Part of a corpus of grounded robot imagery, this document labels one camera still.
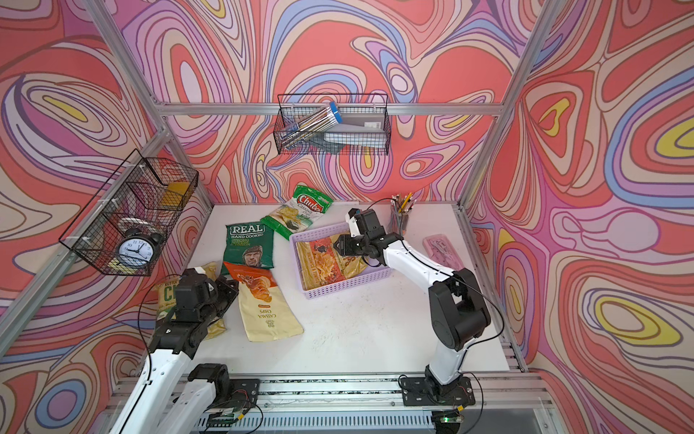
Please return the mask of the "red yellow chips bag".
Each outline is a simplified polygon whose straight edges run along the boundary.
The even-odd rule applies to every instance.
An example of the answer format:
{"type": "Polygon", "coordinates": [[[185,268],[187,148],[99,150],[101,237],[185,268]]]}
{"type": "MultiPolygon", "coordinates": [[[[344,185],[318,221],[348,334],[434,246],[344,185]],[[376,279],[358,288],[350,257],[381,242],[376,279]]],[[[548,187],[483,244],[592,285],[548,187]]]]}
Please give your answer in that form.
{"type": "Polygon", "coordinates": [[[311,242],[298,242],[296,250],[304,290],[318,289],[354,278],[367,264],[361,257],[343,257],[334,249],[339,234],[311,242]]]}

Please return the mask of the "purple plastic basket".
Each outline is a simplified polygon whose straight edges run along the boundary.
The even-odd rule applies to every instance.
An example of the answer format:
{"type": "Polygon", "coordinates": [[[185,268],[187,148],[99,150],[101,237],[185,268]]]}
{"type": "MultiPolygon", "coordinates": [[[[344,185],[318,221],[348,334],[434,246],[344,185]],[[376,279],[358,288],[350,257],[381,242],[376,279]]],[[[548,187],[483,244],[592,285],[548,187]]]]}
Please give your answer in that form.
{"type": "Polygon", "coordinates": [[[306,298],[319,298],[345,289],[384,280],[391,269],[375,267],[361,257],[340,255],[334,243],[350,235],[348,224],[333,224],[290,236],[296,279],[306,298]]]}

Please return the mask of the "cassava chips cream orange bag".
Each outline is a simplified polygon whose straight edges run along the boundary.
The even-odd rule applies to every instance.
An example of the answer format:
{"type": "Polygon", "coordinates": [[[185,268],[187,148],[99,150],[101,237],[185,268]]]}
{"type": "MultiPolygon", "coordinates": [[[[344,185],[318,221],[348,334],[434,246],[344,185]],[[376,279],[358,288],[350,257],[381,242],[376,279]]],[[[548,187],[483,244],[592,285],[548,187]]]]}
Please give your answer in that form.
{"type": "Polygon", "coordinates": [[[224,262],[239,284],[240,315],[251,343],[267,343],[303,334],[270,269],[224,262]]]}

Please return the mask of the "dark green Real chips bag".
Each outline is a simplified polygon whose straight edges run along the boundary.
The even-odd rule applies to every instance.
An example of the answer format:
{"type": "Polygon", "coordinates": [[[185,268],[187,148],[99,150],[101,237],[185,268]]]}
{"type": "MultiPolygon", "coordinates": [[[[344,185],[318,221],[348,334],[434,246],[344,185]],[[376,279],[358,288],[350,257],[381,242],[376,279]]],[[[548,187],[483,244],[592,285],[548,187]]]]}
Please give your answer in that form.
{"type": "Polygon", "coordinates": [[[226,226],[226,247],[222,259],[222,276],[228,275],[228,264],[273,269],[274,231],[263,222],[244,222],[226,226]]]}

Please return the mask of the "green yellow kettle chips bag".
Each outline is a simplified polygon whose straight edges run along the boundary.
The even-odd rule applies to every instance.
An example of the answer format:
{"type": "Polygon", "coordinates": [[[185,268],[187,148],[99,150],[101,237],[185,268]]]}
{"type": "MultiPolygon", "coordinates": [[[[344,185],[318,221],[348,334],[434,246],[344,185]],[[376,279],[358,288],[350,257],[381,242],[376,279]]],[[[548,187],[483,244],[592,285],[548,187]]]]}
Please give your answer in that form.
{"type": "MultiPolygon", "coordinates": [[[[203,271],[209,278],[217,278],[219,276],[219,267],[217,262],[209,262],[203,266],[196,267],[195,268],[197,271],[203,271]]],[[[159,326],[168,313],[171,311],[171,309],[175,306],[176,304],[176,299],[175,299],[175,289],[178,286],[180,277],[179,276],[173,276],[170,278],[167,278],[163,282],[159,283],[158,285],[155,286],[155,291],[157,292],[157,297],[158,297],[158,306],[157,306],[157,325],[159,326]]],[[[211,340],[213,338],[217,338],[218,336],[221,336],[227,331],[227,327],[225,325],[225,322],[223,319],[216,319],[211,325],[208,327],[208,334],[206,336],[206,340],[211,340]]]]}

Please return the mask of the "green Chuba cassava chips bag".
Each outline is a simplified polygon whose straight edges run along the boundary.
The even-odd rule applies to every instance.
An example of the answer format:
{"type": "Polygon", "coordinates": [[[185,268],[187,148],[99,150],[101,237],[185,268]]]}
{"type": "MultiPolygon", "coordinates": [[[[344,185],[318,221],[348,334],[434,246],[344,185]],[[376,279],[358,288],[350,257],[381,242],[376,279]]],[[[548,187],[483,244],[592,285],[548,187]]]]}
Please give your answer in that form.
{"type": "Polygon", "coordinates": [[[334,200],[319,190],[298,186],[293,196],[260,222],[285,239],[301,233],[324,216],[334,200]]]}

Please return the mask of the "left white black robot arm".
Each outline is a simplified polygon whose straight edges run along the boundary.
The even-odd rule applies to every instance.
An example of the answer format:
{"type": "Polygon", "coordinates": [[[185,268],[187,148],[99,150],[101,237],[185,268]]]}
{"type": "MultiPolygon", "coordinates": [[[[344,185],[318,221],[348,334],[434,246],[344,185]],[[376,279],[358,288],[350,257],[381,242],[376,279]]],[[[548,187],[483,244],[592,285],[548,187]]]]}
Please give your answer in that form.
{"type": "Polygon", "coordinates": [[[190,433],[206,410],[230,396],[228,367],[193,359],[209,326],[238,294],[239,282],[229,276],[212,280],[200,267],[184,271],[175,306],[155,328],[143,372],[112,433],[190,433]]]}

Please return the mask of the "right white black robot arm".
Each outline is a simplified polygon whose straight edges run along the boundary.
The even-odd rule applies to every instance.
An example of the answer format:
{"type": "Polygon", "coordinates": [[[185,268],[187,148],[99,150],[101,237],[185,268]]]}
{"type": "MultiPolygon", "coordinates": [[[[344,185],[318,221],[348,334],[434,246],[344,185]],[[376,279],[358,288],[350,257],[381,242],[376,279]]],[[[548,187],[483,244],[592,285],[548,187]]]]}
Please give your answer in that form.
{"type": "Polygon", "coordinates": [[[425,368],[431,392],[443,394],[457,382],[470,349],[481,343],[492,316],[475,274],[445,267],[420,253],[398,233],[387,233],[372,209],[352,208],[345,216],[350,233],[334,242],[343,257],[373,260],[399,272],[428,294],[438,344],[425,368]]]}

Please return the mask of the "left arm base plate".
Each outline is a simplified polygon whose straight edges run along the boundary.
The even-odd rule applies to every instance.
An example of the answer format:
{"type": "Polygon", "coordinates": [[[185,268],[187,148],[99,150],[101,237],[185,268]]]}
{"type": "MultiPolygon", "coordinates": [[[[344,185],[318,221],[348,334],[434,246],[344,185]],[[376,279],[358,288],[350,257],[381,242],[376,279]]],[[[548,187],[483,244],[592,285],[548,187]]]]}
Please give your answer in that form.
{"type": "Polygon", "coordinates": [[[260,395],[259,379],[232,379],[229,392],[216,398],[207,412],[239,414],[256,407],[260,395]]]}

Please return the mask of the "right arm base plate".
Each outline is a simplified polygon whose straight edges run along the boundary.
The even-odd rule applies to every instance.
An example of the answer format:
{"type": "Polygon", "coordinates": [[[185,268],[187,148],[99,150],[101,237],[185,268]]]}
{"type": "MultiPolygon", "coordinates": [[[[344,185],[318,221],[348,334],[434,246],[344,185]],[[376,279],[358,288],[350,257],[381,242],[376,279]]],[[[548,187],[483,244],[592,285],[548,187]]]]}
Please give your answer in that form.
{"type": "Polygon", "coordinates": [[[438,384],[433,377],[408,377],[397,379],[406,407],[451,406],[454,408],[476,405],[470,379],[459,376],[448,385],[438,384]]]}

